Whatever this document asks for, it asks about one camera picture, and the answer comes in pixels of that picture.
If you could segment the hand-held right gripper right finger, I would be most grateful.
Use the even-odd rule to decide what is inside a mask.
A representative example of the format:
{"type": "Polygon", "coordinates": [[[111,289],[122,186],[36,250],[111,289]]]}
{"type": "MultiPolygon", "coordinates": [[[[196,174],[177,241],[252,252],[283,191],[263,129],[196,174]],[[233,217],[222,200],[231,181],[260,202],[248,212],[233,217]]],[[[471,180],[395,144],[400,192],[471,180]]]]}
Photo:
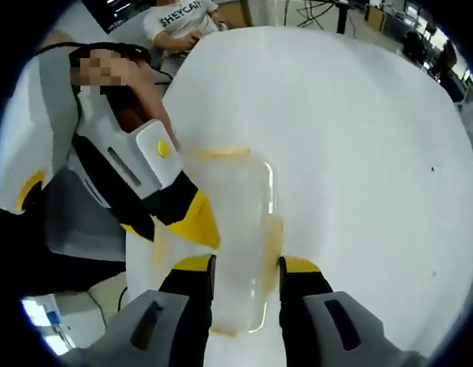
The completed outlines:
{"type": "Polygon", "coordinates": [[[280,313],[288,366],[425,366],[426,357],[403,351],[383,323],[344,291],[334,291],[305,258],[281,256],[280,313]]]}

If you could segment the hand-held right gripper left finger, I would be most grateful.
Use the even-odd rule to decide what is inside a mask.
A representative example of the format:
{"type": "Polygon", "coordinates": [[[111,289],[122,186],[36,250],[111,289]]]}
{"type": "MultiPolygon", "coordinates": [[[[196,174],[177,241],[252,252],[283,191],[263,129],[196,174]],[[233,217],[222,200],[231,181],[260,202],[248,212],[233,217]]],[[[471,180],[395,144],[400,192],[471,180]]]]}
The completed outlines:
{"type": "Polygon", "coordinates": [[[158,290],[122,308],[105,334],[107,366],[203,366],[216,256],[177,262],[158,290]]]}

